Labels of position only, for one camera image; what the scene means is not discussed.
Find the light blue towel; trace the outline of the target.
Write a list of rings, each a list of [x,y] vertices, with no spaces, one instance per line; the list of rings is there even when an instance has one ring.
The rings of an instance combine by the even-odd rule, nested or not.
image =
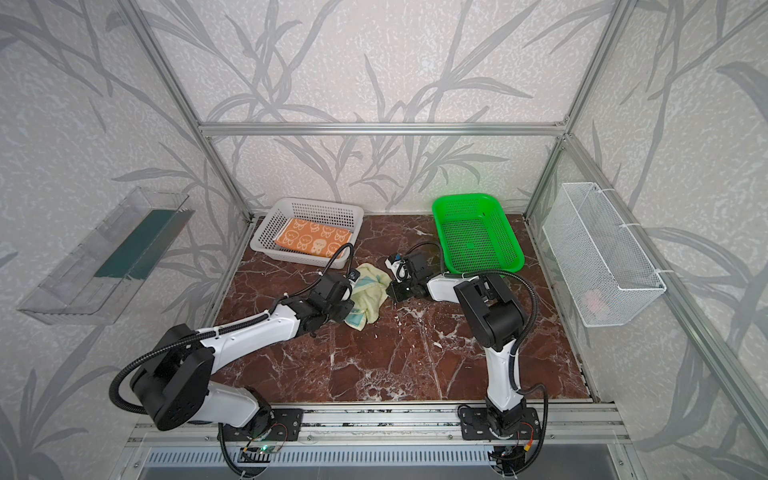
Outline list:
[[[360,277],[350,297],[354,306],[344,322],[349,327],[362,331],[367,325],[379,319],[380,308],[387,299],[387,288],[390,286],[391,277],[370,263],[359,265],[357,270]]]

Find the cream orange patterned towel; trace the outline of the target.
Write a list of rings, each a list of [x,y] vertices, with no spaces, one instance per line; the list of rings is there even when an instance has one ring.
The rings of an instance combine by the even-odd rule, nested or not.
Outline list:
[[[274,243],[293,252],[330,258],[351,236],[352,232],[344,228],[290,218],[274,237]]]

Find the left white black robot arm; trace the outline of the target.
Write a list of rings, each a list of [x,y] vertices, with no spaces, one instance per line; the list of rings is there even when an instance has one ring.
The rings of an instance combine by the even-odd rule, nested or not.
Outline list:
[[[223,367],[265,347],[310,335],[351,312],[359,278],[322,275],[306,295],[278,300],[273,309],[212,328],[176,325],[155,348],[113,380],[110,399],[121,409],[149,416],[160,431],[186,423],[218,423],[258,435],[274,422],[269,403],[255,390],[213,381]]]

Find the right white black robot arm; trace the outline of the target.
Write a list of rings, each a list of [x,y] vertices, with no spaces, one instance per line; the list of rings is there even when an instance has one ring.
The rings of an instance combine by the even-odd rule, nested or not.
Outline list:
[[[526,401],[519,386],[517,351],[538,315],[533,286],[504,270],[442,273],[420,253],[392,254],[385,265],[394,275],[387,288],[394,302],[422,298],[461,306],[486,355],[489,422],[496,431],[520,422]]]

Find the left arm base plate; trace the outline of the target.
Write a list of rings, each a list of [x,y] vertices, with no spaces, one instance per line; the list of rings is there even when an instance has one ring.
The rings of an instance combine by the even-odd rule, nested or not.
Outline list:
[[[237,440],[286,441],[298,440],[304,410],[301,408],[277,408],[260,411],[244,427],[235,429]]]

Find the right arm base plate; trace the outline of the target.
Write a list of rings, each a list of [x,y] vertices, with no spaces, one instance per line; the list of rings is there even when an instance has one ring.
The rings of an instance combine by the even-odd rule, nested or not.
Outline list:
[[[535,408],[521,402],[510,410],[495,406],[457,408],[463,440],[524,440],[532,443],[541,436],[541,421]]]

